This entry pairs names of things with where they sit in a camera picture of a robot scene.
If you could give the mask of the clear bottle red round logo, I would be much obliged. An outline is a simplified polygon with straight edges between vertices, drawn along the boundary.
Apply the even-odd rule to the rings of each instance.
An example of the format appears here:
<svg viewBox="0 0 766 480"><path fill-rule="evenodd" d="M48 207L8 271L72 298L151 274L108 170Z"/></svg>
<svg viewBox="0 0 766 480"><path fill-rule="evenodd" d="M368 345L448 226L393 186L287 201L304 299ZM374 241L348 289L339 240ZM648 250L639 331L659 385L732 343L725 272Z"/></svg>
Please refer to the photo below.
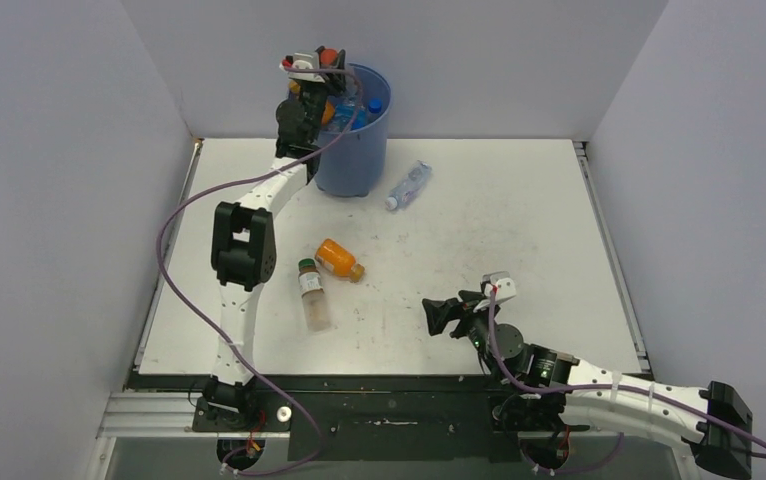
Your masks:
<svg viewBox="0 0 766 480"><path fill-rule="evenodd" d="M319 52L319 64L322 68L334 68L338 63L338 51L332 48L323 48Z"/></svg>

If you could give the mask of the orange pineapple-label juice bottle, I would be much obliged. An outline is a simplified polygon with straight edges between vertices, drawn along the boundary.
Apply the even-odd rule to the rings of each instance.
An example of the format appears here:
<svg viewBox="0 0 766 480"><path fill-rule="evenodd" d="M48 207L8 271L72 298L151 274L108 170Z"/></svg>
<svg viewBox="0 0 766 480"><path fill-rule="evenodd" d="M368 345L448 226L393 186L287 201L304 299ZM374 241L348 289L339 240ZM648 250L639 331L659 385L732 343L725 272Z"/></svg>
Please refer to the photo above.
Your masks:
<svg viewBox="0 0 766 480"><path fill-rule="evenodd" d="M300 85L296 81L290 80L289 84L288 84L288 88L289 88L289 92L290 92L289 96L291 98L298 98L299 97L300 92L301 92L301 87L300 87ZM323 115L321 117L321 126L322 127L326 127L330 123L330 121L332 120L334 115L335 115L335 107L334 107L332 101L330 99L328 99L325 102L324 113L323 113Z"/></svg>

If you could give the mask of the crushed blue-label water bottle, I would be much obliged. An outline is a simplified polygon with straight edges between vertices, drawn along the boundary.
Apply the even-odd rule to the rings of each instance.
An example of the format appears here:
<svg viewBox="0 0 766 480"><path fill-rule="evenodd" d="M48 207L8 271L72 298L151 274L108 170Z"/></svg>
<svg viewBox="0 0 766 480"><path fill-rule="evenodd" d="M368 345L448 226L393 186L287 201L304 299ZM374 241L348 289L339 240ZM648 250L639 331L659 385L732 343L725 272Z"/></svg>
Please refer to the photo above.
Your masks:
<svg viewBox="0 0 766 480"><path fill-rule="evenodd" d="M334 115L327 124L329 132L341 132L347 126L351 130L364 128L368 123L365 104L357 96L339 97L336 100Z"/></svg>

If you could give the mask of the plain orange juice bottle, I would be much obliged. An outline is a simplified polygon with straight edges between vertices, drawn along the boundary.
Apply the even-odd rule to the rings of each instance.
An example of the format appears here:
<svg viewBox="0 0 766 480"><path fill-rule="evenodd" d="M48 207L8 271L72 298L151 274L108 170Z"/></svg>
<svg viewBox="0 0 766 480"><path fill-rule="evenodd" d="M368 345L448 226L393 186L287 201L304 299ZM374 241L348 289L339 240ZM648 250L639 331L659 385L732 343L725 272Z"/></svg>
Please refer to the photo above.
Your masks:
<svg viewBox="0 0 766 480"><path fill-rule="evenodd" d="M365 275L365 267L354 255L330 238L320 244L314 259L331 274L353 283L360 282Z"/></svg>

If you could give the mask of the small clear water bottle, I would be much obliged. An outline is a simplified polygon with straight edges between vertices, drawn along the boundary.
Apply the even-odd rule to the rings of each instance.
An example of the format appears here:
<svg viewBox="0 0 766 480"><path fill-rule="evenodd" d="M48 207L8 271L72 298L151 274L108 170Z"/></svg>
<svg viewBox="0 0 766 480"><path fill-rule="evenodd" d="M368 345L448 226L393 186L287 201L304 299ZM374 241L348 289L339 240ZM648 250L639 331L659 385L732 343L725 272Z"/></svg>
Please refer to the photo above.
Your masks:
<svg viewBox="0 0 766 480"><path fill-rule="evenodd" d="M394 212L408 207L429 182L433 168L426 162L417 161L384 199L387 211Z"/></svg>

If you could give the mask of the cloudy bottle green cap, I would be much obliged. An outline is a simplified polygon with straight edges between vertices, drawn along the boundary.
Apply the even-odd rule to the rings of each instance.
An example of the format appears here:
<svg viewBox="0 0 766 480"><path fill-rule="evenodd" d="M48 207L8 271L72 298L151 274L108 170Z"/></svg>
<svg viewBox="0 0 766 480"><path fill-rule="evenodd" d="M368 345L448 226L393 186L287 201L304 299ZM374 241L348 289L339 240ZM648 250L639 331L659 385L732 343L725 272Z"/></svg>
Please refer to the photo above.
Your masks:
<svg viewBox="0 0 766 480"><path fill-rule="evenodd" d="M324 284L312 258L298 262L298 284L307 328L323 332L332 327Z"/></svg>

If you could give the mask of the Pepsi bottle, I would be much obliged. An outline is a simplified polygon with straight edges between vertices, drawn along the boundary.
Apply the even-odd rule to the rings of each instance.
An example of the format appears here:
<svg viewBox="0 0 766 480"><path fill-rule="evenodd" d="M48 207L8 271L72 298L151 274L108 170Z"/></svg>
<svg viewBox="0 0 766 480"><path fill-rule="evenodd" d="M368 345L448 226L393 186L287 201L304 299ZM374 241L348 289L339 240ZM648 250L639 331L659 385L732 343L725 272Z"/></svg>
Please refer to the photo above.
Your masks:
<svg viewBox="0 0 766 480"><path fill-rule="evenodd" d="M374 123L383 111L384 104L380 98L371 98L366 105L366 124Z"/></svg>

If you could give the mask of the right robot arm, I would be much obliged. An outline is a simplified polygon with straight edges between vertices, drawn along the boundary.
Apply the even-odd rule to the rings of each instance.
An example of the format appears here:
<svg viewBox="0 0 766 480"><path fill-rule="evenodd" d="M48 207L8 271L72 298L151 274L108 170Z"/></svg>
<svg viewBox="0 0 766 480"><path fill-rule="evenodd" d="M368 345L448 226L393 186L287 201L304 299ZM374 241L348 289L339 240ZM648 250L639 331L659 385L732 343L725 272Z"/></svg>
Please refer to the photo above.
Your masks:
<svg viewBox="0 0 766 480"><path fill-rule="evenodd" d="M524 341L513 325L491 322L487 296L461 291L423 299L428 332L466 338L497 384L521 399L528 421L549 428L611 428L675 447L685 444L700 469L729 479L752 476L753 414L737 390L719 381L680 387L607 370L570 354Z"/></svg>

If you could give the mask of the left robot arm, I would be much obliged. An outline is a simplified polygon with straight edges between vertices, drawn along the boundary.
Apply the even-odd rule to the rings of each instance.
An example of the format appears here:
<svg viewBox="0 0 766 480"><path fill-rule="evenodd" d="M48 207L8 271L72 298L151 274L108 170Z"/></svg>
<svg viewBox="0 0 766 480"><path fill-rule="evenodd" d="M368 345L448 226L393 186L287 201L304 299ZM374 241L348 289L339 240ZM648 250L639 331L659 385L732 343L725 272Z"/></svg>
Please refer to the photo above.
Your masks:
<svg viewBox="0 0 766 480"><path fill-rule="evenodd" d="M257 305L276 269L277 214L308 185L319 169L323 148L317 140L330 98L356 88L346 53L324 46L286 56L281 68L298 86L277 107L274 160L262 180L235 202L214 211L210 264L221 300L219 346L202 398L206 414L230 429L257 424L261 410L252 368Z"/></svg>

